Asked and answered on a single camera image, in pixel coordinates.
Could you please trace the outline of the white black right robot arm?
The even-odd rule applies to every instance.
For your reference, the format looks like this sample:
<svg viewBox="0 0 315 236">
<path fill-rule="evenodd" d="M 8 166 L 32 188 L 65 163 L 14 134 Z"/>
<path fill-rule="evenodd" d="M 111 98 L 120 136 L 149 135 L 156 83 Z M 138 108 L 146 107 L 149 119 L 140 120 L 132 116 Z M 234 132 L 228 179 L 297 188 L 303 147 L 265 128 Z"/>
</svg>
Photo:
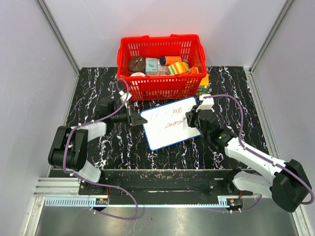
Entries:
<svg viewBox="0 0 315 236">
<path fill-rule="evenodd" d="M 217 116 L 211 110 L 198 106 L 186 113 L 188 127 L 196 128 L 210 148 L 238 160 L 257 173 L 234 170 L 224 182 L 224 190 L 230 195 L 249 191 L 273 199 L 287 212 L 295 212 L 312 187 L 301 163 L 288 162 L 271 157 L 259 150 L 241 144 L 237 136 L 221 128 Z"/>
</svg>

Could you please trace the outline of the blue framed whiteboard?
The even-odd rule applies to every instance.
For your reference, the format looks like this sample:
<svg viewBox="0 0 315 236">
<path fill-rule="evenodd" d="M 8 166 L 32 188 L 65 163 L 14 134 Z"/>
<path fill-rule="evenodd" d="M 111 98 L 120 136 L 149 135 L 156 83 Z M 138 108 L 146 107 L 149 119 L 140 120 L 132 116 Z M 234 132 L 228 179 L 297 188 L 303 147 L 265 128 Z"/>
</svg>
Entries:
<svg viewBox="0 0 315 236">
<path fill-rule="evenodd" d="M 149 149 L 155 151 L 200 136 L 196 128 L 181 121 L 196 104 L 192 96 L 142 111 L 140 116 L 147 120 L 143 129 Z"/>
</svg>

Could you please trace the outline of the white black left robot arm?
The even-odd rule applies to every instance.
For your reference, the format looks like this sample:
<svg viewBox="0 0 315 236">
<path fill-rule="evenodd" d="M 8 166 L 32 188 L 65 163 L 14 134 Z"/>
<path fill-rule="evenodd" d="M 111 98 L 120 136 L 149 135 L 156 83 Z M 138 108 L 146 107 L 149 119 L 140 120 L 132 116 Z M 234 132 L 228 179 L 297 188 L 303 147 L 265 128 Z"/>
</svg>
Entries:
<svg viewBox="0 0 315 236">
<path fill-rule="evenodd" d="M 48 155 L 49 164 L 90 181 L 89 188 L 95 194 L 104 193 L 107 183 L 102 179 L 102 171 L 87 160 L 88 142 L 110 133 L 115 123 L 136 126 L 148 122 L 125 100 L 123 103 L 118 106 L 114 100 L 103 98 L 96 106 L 95 121 L 79 125 L 78 128 L 58 127 Z"/>
</svg>

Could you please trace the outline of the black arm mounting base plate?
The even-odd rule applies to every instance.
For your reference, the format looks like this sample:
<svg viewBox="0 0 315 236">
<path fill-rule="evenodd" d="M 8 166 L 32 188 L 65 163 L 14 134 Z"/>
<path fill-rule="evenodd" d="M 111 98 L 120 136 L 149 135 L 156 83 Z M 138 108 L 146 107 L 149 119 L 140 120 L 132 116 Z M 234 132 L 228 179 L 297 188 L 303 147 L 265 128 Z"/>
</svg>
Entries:
<svg viewBox="0 0 315 236">
<path fill-rule="evenodd" d="M 80 183 L 79 195 L 128 196 L 116 189 L 119 186 L 137 199 L 141 196 L 177 199 L 193 198 L 194 202 L 209 197 L 239 195 L 251 196 L 252 192 L 229 187 L 227 180 L 234 170 L 104 170 L 102 182 L 109 184 L 110 191 L 102 186 Z"/>
</svg>

